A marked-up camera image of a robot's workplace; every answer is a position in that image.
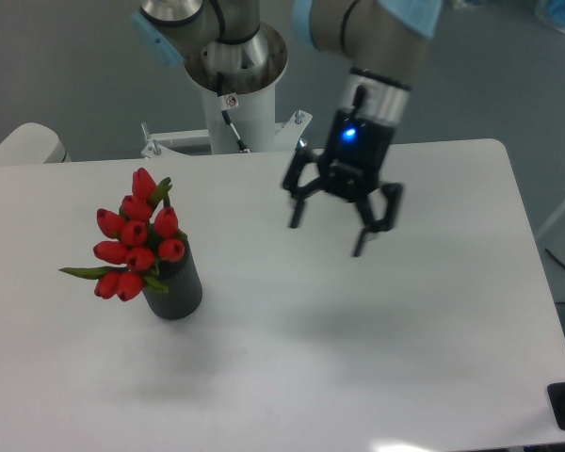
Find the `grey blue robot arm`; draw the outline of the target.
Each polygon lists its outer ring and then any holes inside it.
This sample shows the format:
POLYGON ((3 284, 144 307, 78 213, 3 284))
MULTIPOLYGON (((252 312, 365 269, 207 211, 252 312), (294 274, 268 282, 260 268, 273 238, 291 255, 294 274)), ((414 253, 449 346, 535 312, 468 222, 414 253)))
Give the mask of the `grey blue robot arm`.
POLYGON ((298 144, 282 187, 298 227, 307 200, 325 192, 357 210, 368 237, 392 230, 403 187, 379 177, 433 39, 439 1, 141 1, 131 21, 157 60, 182 65, 203 93, 216 153, 269 151, 274 106, 261 103, 298 43, 343 57, 349 72, 322 150, 298 144))

